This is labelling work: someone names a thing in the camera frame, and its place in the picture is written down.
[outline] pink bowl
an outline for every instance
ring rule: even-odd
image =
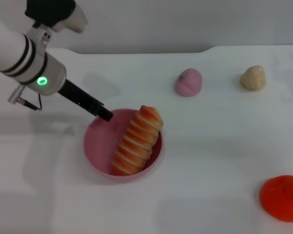
[[[114,117],[106,122],[101,118],[95,118],[89,125],[84,136],[84,153],[96,171],[106,178],[117,182],[130,182],[143,177],[156,164],[162,151],[163,137],[159,133],[158,140],[153,147],[150,160],[143,171],[128,176],[111,175],[111,162],[118,143],[122,139],[130,120],[137,110],[118,109],[112,111]]]

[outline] toy food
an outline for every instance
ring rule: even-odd
[[[240,78],[240,84],[248,90],[260,90],[266,85],[266,75],[262,66],[250,67]]]
[[[185,97],[191,97],[200,92],[202,88],[202,75],[194,68],[183,71],[175,83],[176,92]]]
[[[112,174],[128,176],[143,170],[163,128],[163,120],[153,107],[141,106],[130,121],[112,161]]]
[[[262,187],[260,201],[271,216],[293,222],[293,175],[282,175],[269,179]]]

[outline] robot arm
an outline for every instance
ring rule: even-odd
[[[74,0],[27,0],[25,14],[35,21],[26,35],[10,31],[0,21],[0,72],[19,83],[9,102],[37,110],[38,107],[21,98],[26,87],[44,96],[57,92],[109,121],[113,114],[67,80],[65,66],[45,51],[51,29],[58,32],[67,27],[78,33],[85,30],[87,21],[81,8]]]

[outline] black cable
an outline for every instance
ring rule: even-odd
[[[37,110],[41,111],[42,110],[42,102],[41,102],[41,96],[40,96],[40,94],[38,94],[38,100],[39,100],[40,108],[38,108]]]
[[[22,101],[23,101],[23,106],[26,106],[34,111],[38,110],[38,107],[35,106],[34,104],[30,103],[29,101],[27,101],[25,99],[23,99]]]

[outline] black stripe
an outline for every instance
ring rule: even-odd
[[[4,71],[0,71],[0,72],[2,72],[2,73],[9,73],[9,72],[12,72],[12,71],[15,70],[16,68],[18,68],[18,66],[20,66],[21,63],[25,60],[25,58],[26,58],[26,56],[27,56],[27,53],[28,53],[28,50],[29,50],[29,41],[28,41],[27,36],[24,35],[24,37],[25,37],[26,45],[25,45],[24,53],[23,53],[23,55],[21,56],[20,60],[19,60],[17,63],[15,63],[11,68],[6,69],[6,70],[4,70]]]
[[[28,85],[32,82],[34,82],[35,80],[37,80],[39,77],[41,77],[41,75],[44,73],[46,67],[47,67],[47,64],[48,64],[48,55],[47,53],[44,54],[44,61],[43,61],[43,65],[40,69],[40,71],[30,80],[26,81],[26,82],[22,82],[20,84],[23,84],[23,85]]]
[[[30,39],[30,42],[32,45],[32,51],[31,51],[31,55],[30,55],[30,58],[29,58],[27,64],[22,69],[20,69],[18,72],[11,74],[11,75],[8,75],[9,77],[17,77],[17,76],[23,74],[30,67],[30,65],[33,63],[34,58],[36,56],[36,45],[31,39]]]

